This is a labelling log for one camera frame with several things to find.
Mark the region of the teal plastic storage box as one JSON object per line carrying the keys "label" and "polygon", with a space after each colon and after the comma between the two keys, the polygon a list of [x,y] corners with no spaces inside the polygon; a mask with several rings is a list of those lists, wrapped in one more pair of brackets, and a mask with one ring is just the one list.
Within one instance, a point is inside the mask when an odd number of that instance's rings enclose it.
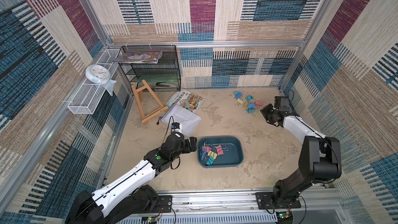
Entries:
{"label": "teal plastic storage box", "polygon": [[[217,153],[218,145],[227,146],[229,151],[217,156],[212,166],[207,166],[208,153],[202,150],[203,146],[210,146],[211,151]],[[243,148],[240,141],[234,136],[212,136],[202,138],[198,141],[198,162],[204,168],[226,168],[237,167],[244,160]]]}

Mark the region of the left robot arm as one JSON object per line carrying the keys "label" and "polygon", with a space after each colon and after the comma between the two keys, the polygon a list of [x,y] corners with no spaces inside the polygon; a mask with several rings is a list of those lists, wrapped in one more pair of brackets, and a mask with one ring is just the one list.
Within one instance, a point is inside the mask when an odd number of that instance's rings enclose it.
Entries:
{"label": "left robot arm", "polygon": [[171,167],[180,155],[196,152],[197,138],[172,132],[159,148],[149,151],[133,169],[92,193],[74,200],[67,224],[115,224],[133,213],[152,212],[158,194],[147,183]]}

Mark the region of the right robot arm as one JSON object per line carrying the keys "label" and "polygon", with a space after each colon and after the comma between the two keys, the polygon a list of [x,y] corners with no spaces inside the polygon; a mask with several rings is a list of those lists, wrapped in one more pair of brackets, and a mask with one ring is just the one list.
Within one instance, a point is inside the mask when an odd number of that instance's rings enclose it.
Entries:
{"label": "right robot arm", "polygon": [[315,184],[329,184],[342,175],[341,146],[337,138],[316,131],[292,110],[287,96],[276,96],[261,109],[266,122],[290,131],[302,144],[298,168],[278,180],[272,192],[257,193],[259,209],[301,208],[301,193]]}

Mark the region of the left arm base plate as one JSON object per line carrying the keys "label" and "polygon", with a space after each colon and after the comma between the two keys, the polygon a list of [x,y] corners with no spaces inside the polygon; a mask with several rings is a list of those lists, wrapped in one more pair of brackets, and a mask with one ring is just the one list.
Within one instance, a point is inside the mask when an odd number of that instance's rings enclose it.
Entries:
{"label": "left arm base plate", "polygon": [[171,213],[172,195],[160,195],[156,198],[141,198],[133,203],[129,209],[131,214]]}

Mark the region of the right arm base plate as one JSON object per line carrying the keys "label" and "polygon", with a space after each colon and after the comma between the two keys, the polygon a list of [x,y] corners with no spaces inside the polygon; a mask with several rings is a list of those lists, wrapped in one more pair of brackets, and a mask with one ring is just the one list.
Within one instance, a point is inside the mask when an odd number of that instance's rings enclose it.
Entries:
{"label": "right arm base plate", "polygon": [[298,199],[283,199],[274,197],[272,192],[256,192],[255,196],[259,209],[295,209],[302,207]]}

